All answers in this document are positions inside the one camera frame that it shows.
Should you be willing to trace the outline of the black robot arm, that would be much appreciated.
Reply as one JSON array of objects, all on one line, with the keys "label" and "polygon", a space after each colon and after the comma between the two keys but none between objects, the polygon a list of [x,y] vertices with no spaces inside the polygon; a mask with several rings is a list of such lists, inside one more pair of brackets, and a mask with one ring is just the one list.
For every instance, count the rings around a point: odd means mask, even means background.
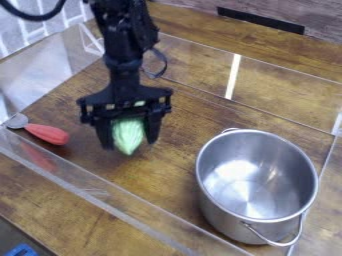
[{"label": "black robot arm", "polygon": [[114,124],[139,118],[147,142],[159,137],[162,118],[171,112],[170,88],[140,84],[143,55],[159,42],[144,0],[84,0],[104,39],[103,61],[110,83],[99,92],[78,99],[80,121],[95,127],[106,150],[115,148]]}]

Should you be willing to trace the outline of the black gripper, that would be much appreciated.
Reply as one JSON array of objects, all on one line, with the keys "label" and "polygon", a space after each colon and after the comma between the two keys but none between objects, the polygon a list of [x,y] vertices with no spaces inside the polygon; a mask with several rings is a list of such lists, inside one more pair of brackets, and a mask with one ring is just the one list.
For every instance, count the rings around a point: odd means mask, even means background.
[{"label": "black gripper", "polygon": [[142,117],[147,142],[159,137],[162,119],[171,112],[172,90],[140,83],[140,64],[110,68],[110,83],[94,94],[80,97],[80,122],[95,126],[96,135],[106,150],[114,149],[114,120]]}]

